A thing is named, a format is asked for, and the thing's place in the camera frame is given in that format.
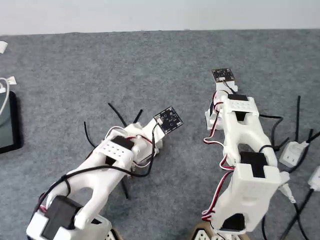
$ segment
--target tablet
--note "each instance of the tablet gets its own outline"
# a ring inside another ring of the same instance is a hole
[[[6,93],[0,93],[0,106],[6,98]],[[18,106],[16,94],[10,91],[8,101],[0,115],[0,154],[22,147]]]

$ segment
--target plug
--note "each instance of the plug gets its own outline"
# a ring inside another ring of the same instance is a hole
[[[286,165],[289,168],[296,166],[298,164],[302,152],[308,145],[309,143],[306,143],[306,141],[302,143],[298,143],[296,141],[289,142],[285,146],[279,158],[279,162]]]
[[[311,175],[308,184],[315,191],[320,191],[320,166],[318,166]]]
[[[283,184],[282,186],[279,187],[280,192],[283,193],[283,195],[285,195],[291,203],[295,204],[296,200],[295,197],[292,195],[292,191],[289,187],[288,183]]]
[[[8,46],[8,43],[5,41],[0,41],[0,54],[3,54]]]

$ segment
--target black cable tie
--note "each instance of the black cable tie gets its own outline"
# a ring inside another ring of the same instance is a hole
[[[65,182],[66,184],[66,187],[68,188],[68,193],[67,193],[67,197],[69,196],[69,194],[71,193],[71,186],[70,186],[70,183],[68,181],[68,176],[65,174],[65,175],[62,175],[61,177],[61,180]]]

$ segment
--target white cable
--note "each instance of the white cable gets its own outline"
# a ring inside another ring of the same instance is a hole
[[[109,134],[111,133],[111,131],[112,131],[113,129],[121,129],[121,130],[123,130],[123,131],[125,132],[125,134],[128,136],[128,132],[127,132],[123,127],[121,127],[121,126],[113,126],[113,127],[110,128],[109,131],[106,133],[104,139],[106,139],[106,138],[109,136]]]
[[[143,169],[147,166],[149,166],[150,161],[146,165],[138,165],[135,161],[133,161],[133,165],[136,166],[137,168]]]
[[[0,80],[4,80],[5,83],[6,83],[6,95],[5,95],[5,99],[4,99],[4,102],[3,102],[3,104],[2,104],[2,107],[0,108],[0,116],[1,116],[3,110],[5,109],[5,106],[6,106],[6,104],[7,104],[8,98],[9,98],[10,85],[9,85],[9,82],[7,81],[6,78],[0,77]]]

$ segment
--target black wire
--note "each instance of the black wire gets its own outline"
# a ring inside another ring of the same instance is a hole
[[[295,208],[296,213],[298,213],[298,212],[299,212],[298,204],[297,204],[297,203],[293,203],[293,206],[294,206],[294,208]],[[301,219],[300,219],[300,214],[298,215],[298,225],[299,225],[300,231],[301,231],[304,239],[305,239],[305,240],[309,240],[309,238],[307,237],[307,235],[306,235],[306,233],[305,233],[304,228],[302,227]]]
[[[312,136],[313,131],[314,131],[313,129],[310,129],[310,131],[309,131],[309,137],[308,137],[308,138],[310,138],[310,137]],[[300,165],[301,165],[301,164],[304,162],[304,160],[306,159],[307,153],[308,153],[308,151],[309,151],[309,147],[310,147],[310,144],[305,147],[305,149],[304,149],[304,151],[303,151],[303,153],[302,153],[302,156],[300,157],[297,165],[294,166],[294,167],[292,167],[292,168],[288,171],[288,173],[291,174],[291,173],[293,173],[295,170],[297,170],[297,169],[300,167]]]
[[[276,127],[284,120],[284,118],[282,116],[272,116],[272,115],[266,115],[266,114],[260,114],[259,116],[262,118],[268,118],[268,119],[278,119],[278,121],[276,121],[276,123],[273,125],[271,130],[271,145],[275,146]]]
[[[312,188],[310,188],[309,192],[307,193],[307,195],[304,198],[304,201],[301,204],[301,207],[299,208],[298,212],[295,214],[295,216],[292,218],[292,220],[290,221],[290,223],[288,224],[288,226],[286,227],[286,229],[284,230],[283,234],[280,237],[280,240],[284,240],[286,238],[286,236],[288,235],[290,229],[292,228],[292,226],[295,224],[296,220],[298,219],[298,217],[300,216],[301,212],[304,210],[306,204],[308,203],[312,193],[315,190],[313,190]]]
[[[272,148],[272,149],[273,149],[274,146],[272,146],[272,145],[263,145],[263,146],[260,148],[259,153],[261,153],[264,148]]]
[[[295,139],[294,141],[299,141],[299,119],[300,119],[300,100],[301,96],[298,96],[297,102],[296,102],[296,122],[295,122]]]
[[[115,112],[115,114],[119,117],[120,121],[122,122],[122,124],[126,127],[128,126],[127,123],[125,122],[124,118],[120,115],[120,113],[117,111],[117,109],[115,109],[114,106],[112,106],[112,104],[110,102],[108,102],[108,105],[110,106],[110,108],[112,108],[112,110]]]
[[[306,143],[311,143],[313,140],[315,140],[317,137],[320,136],[320,131],[317,132],[315,135],[313,135],[312,137],[309,137],[309,139],[306,141]]]
[[[226,240],[222,235],[220,235],[219,233],[216,233],[217,235],[220,236],[220,238],[222,238],[223,240]]]
[[[87,172],[91,172],[91,171],[95,171],[95,170],[102,170],[102,169],[115,169],[118,170],[120,172],[129,174],[131,176],[137,177],[137,178],[144,178],[146,176],[149,175],[149,173],[151,172],[151,168],[154,162],[154,156],[155,156],[155,147],[156,147],[156,143],[155,143],[155,129],[159,124],[157,123],[153,130],[152,130],[152,154],[151,154],[151,160],[150,160],[150,164],[149,164],[149,168],[148,171],[144,174],[138,174],[138,173],[134,173],[131,171],[128,171],[126,169],[117,167],[117,166],[112,166],[112,165],[101,165],[101,166],[95,166],[95,167],[89,167],[89,168],[85,168],[85,169],[81,169],[78,171],[74,171],[72,173],[66,174],[62,177],[60,177],[60,179],[58,181],[56,181],[55,183],[53,183],[49,189],[40,197],[38,203],[36,204],[33,212],[32,212],[32,216],[31,219],[33,218],[33,216],[35,215],[35,213],[37,212],[37,210],[39,209],[40,205],[42,204],[42,202],[44,201],[44,199],[49,195],[49,193],[56,187],[58,186],[60,183],[64,182],[65,179],[69,179],[73,176],[79,175],[79,174],[83,174],[83,173],[87,173]]]
[[[124,191],[125,198],[129,199],[129,193],[128,193],[128,189],[127,189],[127,186],[126,186],[124,178],[121,179],[121,186],[122,186],[122,189]]]
[[[230,91],[232,92],[232,94],[237,95],[237,93],[228,85],[228,83],[226,82],[225,79],[223,80],[223,84],[224,84],[228,89],[230,89]]]
[[[210,112],[209,112],[209,117],[212,115],[213,111],[214,111],[214,100],[212,99],[212,102],[210,104]]]
[[[264,240],[268,240],[265,230],[265,224],[266,224],[266,215],[263,216],[261,221],[261,229],[262,229],[262,235]]]
[[[289,141],[289,137],[287,137],[282,143],[280,143],[278,146],[275,146],[274,148],[274,151],[277,152],[280,150],[280,148],[282,148],[288,141]]]
[[[86,139],[88,140],[88,142],[90,143],[90,145],[91,145],[92,147],[96,148],[97,146],[94,145],[94,144],[92,143],[92,141],[90,140],[90,138],[89,138],[88,131],[87,131],[87,124],[86,124],[85,121],[83,122],[83,125],[84,125],[84,131],[85,131]]]
[[[134,121],[133,121],[133,123],[134,123],[134,124],[135,124],[136,122],[138,122],[138,120],[139,120],[139,118],[140,118],[140,116],[141,116],[142,112],[143,112],[143,110],[142,110],[142,109],[140,109],[140,111],[138,112],[138,115],[135,117],[135,119],[134,119]]]

